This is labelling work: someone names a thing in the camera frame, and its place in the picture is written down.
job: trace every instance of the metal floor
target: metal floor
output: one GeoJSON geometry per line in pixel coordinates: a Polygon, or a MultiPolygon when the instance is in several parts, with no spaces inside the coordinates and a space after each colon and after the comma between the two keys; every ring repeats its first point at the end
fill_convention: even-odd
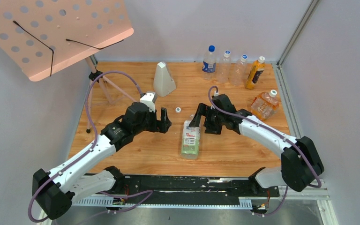
{"type": "MultiPolygon", "coordinates": [[[[279,200],[270,201],[275,209],[279,200]]],[[[73,206],[59,225],[77,225],[106,210],[102,207],[73,206]]],[[[138,208],[125,213],[102,214],[83,225],[323,225],[317,201],[286,200],[280,211],[268,217],[252,216],[248,210],[138,208]]]]}

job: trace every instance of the green liquid bottle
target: green liquid bottle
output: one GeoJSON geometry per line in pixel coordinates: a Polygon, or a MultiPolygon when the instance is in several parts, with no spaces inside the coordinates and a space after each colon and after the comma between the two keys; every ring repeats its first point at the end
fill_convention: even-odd
{"type": "Polygon", "coordinates": [[[194,115],[191,115],[183,125],[183,139],[181,143],[180,156],[185,159],[198,158],[199,139],[201,138],[201,124],[198,127],[189,127],[194,115]]]}

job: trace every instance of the white cone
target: white cone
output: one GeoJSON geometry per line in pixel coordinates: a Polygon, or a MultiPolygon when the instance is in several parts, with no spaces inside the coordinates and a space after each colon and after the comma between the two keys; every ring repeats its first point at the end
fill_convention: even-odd
{"type": "Polygon", "coordinates": [[[174,83],[174,80],[170,75],[169,70],[166,67],[166,63],[164,62],[158,63],[154,77],[155,92],[159,96],[165,97],[175,89],[176,89],[176,84],[174,83]]]}

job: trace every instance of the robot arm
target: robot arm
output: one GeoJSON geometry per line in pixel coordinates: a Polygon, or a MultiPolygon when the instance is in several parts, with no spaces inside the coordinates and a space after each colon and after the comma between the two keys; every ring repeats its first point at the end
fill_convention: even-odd
{"type": "Polygon", "coordinates": [[[92,142],[63,164],[48,172],[39,169],[34,173],[33,195],[49,178],[59,174],[36,197],[36,201],[50,219],[59,218],[71,207],[72,203],[89,195],[123,187],[125,177],[114,166],[88,178],[81,179],[81,177],[98,162],[131,143],[134,136],[142,131],[160,133],[168,131],[172,123],[167,117],[165,108],[161,108],[161,120],[157,120],[154,104],[156,99],[154,92],[147,92],[140,102],[134,102],[127,108],[125,115],[119,116],[101,131],[93,149],[91,149],[92,142]],[[73,165],[61,172],[69,164],[73,165]]]}
{"type": "Polygon", "coordinates": [[[286,135],[264,124],[253,116],[251,112],[245,109],[236,110],[225,94],[213,96],[212,101],[221,110],[241,115],[248,118],[248,120],[222,113],[213,106],[200,103],[195,117],[190,122],[191,127],[198,126],[201,116],[205,116],[205,133],[219,135],[221,134],[222,126],[225,126],[239,135],[257,140],[281,158],[280,167],[260,168],[250,176],[250,179],[255,180],[260,187],[269,188],[278,185],[288,185],[293,190],[300,192],[315,179],[292,144],[300,148],[317,175],[323,173],[324,167],[321,159],[313,141],[308,137],[304,136],[297,139],[296,137],[286,135]],[[280,138],[274,132],[281,134],[284,138],[280,138]]]}

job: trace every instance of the plastic bottle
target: plastic bottle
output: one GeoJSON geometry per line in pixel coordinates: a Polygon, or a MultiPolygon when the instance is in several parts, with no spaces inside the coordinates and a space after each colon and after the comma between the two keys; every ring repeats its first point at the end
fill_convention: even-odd
{"type": "Polygon", "coordinates": [[[246,63],[247,55],[242,55],[241,58],[235,64],[233,73],[230,75],[230,83],[234,86],[240,86],[242,84],[242,78],[246,72],[248,64],[246,63]]]}
{"type": "Polygon", "coordinates": [[[213,73],[216,70],[216,54],[214,45],[209,46],[208,51],[203,57],[202,71],[206,80],[212,79],[213,73]]]}
{"type": "Polygon", "coordinates": [[[199,152],[199,139],[201,137],[201,124],[199,127],[189,127],[194,115],[191,115],[183,125],[183,140],[180,156],[185,159],[196,159],[199,152]]]}
{"type": "Polygon", "coordinates": [[[252,114],[261,121],[264,121],[274,115],[279,108],[279,102],[276,96],[276,90],[271,90],[269,93],[260,93],[257,97],[255,97],[252,103],[252,114]]]}
{"type": "Polygon", "coordinates": [[[260,75],[264,71],[265,61],[266,59],[263,56],[260,56],[258,60],[254,61],[252,64],[252,68],[250,69],[250,74],[247,77],[245,87],[247,89],[252,90],[259,80],[260,75]]]}
{"type": "Polygon", "coordinates": [[[218,69],[216,73],[216,79],[219,83],[225,83],[228,81],[228,75],[230,74],[231,69],[231,52],[225,51],[224,55],[220,58],[220,62],[218,64],[218,69]]]}

